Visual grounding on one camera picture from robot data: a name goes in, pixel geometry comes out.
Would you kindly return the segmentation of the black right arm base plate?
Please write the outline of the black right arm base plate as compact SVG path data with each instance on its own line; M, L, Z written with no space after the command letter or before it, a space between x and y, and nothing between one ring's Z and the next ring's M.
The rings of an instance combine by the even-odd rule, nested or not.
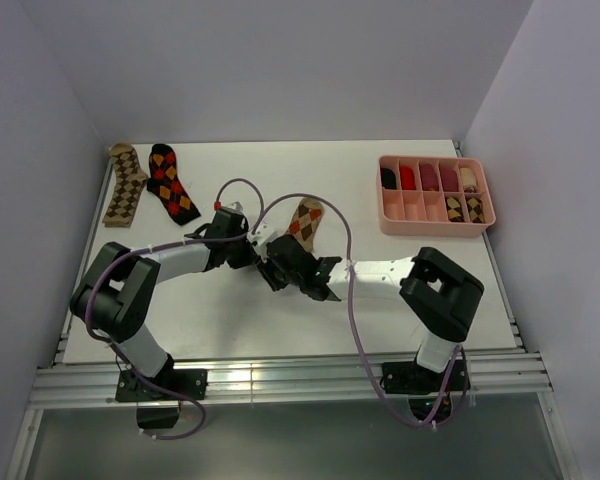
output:
M464 361L454 361L446 385L447 391L462 392L464 387L471 387L471 381L464 367ZM414 361L384 362L381 371L380 385L386 394L420 396L437 394L445 376L445 372L432 372L420 367Z

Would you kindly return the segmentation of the beige orange brown argyle sock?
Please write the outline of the beige orange brown argyle sock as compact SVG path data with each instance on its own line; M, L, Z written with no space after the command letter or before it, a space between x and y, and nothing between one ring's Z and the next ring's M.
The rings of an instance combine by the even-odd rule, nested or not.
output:
M309 253L314 249L315 236L323 215L324 207L320 201L304 197L300 200L288 226L287 233Z

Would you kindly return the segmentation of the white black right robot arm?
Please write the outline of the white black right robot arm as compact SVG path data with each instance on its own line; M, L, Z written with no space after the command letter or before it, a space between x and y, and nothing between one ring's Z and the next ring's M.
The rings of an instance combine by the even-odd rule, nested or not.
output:
M248 237L256 268L278 291L293 285L315 301L363 298L403 301L426 328L413 365L415 383L432 390L448 374L456 346L468 337L484 285L433 247L389 261L315 257L291 235Z

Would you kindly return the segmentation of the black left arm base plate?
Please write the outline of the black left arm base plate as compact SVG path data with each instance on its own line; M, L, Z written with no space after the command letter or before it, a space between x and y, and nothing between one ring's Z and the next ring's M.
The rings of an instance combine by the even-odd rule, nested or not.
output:
M160 390L149 387L132 370L123 371L118 378L115 401L143 403L180 400L181 396L203 400L207 387L206 369L175 369L165 379L151 379Z

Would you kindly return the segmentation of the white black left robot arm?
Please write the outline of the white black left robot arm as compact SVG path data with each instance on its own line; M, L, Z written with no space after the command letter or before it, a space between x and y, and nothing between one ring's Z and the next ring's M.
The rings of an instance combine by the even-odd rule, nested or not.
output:
M250 261L248 221L238 210L222 207L201 234L180 242L132 250L106 243L70 300L71 313L89 335L122 355L139 374L139 388L163 399L175 386L173 359L145 324L155 287L171 279L204 273L228 263Z

